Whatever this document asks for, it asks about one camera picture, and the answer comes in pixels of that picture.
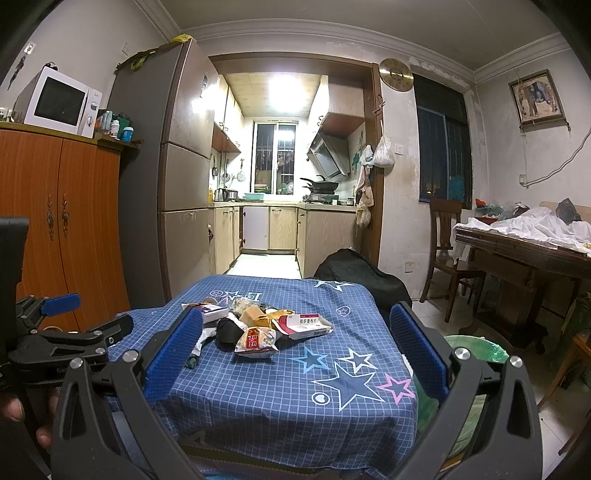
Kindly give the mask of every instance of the blue star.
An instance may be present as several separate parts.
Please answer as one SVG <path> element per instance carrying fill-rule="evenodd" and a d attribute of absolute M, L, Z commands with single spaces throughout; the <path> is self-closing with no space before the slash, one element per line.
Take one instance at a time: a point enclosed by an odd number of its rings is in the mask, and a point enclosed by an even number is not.
<path fill-rule="evenodd" d="M 355 397 L 367 398 L 369 400 L 385 401 L 374 392 L 368 383 L 376 372 L 363 375 L 351 375 L 335 362 L 336 377 L 326 380 L 312 380 L 312 383 L 332 388 L 339 392 L 339 411 L 349 405 Z"/>
<path fill-rule="evenodd" d="M 306 353 L 304 356 L 299 356 L 297 358 L 292 358 L 296 362 L 301 363 L 304 365 L 304 373 L 308 373 L 314 367 L 321 368 L 322 370 L 330 370 L 329 366 L 326 365 L 322 360 L 326 358 L 326 355 L 320 355 L 319 353 L 314 353 L 308 347 L 304 347 L 304 352 Z"/>

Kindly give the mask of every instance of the upper cabinet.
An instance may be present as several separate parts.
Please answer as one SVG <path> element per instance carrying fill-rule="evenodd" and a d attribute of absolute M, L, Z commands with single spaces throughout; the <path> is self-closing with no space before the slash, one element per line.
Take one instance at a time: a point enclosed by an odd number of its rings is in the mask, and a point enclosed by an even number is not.
<path fill-rule="evenodd" d="M 319 131 L 326 135 L 347 138 L 364 122 L 363 89 L 360 86 L 339 83 L 338 79 L 323 75 L 310 108 L 307 143 L 311 144 Z"/>
<path fill-rule="evenodd" d="M 219 78 L 212 148 L 218 152 L 240 153 L 244 117 L 232 89 L 223 76 Z"/>

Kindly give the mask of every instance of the human hand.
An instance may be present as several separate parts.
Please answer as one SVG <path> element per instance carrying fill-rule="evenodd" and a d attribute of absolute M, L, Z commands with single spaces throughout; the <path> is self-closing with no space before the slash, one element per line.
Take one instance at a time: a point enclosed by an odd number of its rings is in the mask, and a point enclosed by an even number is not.
<path fill-rule="evenodd" d="M 37 429 L 35 436 L 39 445 L 48 449 L 51 446 L 51 431 L 53 429 L 53 417 L 57 409 L 57 400 L 59 398 L 59 390 L 57 388 L 50 388 L 47 391 L 47 420 L 45 425 Z M 25 411 L 22 407 L 21 401 L 18 397 L 9 394 L 0 394 L 0 410 L 2 416 L 12 421 L 23 421 Z"/>

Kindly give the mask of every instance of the refrigerator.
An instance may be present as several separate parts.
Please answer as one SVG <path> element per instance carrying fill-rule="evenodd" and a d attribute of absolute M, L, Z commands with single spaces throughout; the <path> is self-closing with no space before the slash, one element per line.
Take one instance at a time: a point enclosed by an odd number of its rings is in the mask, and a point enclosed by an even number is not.
<path fill-rule="evenodd" d="M 207 190 L 217 71 L 194 40 L 118 67 L 108 110 L 133 121 L 119 172 L 119 239 L 133 309 L 164 305 L 210 274 Z"/>

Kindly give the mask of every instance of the screw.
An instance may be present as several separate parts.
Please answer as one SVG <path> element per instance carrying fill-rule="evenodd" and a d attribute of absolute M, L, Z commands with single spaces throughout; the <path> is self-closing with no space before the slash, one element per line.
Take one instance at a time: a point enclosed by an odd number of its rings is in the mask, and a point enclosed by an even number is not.
<path fill-rule="evenodd" d="M 139 353 L 136 350 L 127 350 L 123 354 L 123 361 L 127 363 L 135 362 L 139 357 Z"/>
<path fill-rule="evenodd" d="M 74 369 L 80 368 L 83 363 L 84 362 L 83 362 L 82 358 L 80 358 L 79 356 L 70 360 L 70 366 Z"/>
<path fill-rule="evenodd" d="M 511 358 L 509 358 L 509 362 L 511 362 L 511 365 L 513 365 L 515 368 L 523 367 L 523 360 L 516 355 L 513 355 Z"/>
<path fill-rule="evenodd" d="M 468 360 L 470 358 L 470 350 L 464 347 L 456 348 L 453 352 L 460 360 Z"/>

